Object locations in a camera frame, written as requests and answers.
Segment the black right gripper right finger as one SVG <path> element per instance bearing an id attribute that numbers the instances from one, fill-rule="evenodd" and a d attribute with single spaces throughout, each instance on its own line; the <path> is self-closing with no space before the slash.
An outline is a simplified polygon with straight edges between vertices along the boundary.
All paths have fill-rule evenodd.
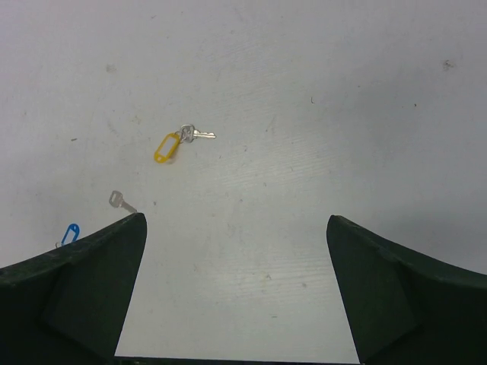
<path id="1" fill-rule="evenodd" d="M 484 364 L 486 276 L 333 215 L 326 240 L 362 364 Z"/>

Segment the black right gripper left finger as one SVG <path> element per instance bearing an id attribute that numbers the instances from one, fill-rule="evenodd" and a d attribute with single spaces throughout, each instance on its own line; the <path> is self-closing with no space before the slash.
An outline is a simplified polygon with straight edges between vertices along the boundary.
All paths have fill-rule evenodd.
<path id="1" fill-rule="evenodd" d="M 147 238 L 142 213 L 1 269 L 3 364 L 109 364 Z"/>

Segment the yellow key tag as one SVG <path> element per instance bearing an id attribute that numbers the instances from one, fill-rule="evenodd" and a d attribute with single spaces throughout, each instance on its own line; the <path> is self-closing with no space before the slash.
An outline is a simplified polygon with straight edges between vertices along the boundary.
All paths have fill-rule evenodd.
<path id="1" fill-rule="evenodd" d="M 156 163 L 165 163 L 171 159 L 174 151 L 180 144 L 180 133 L 171 132 L 167 134 L 156 151 L 154 152 L 154 161 Z"/>

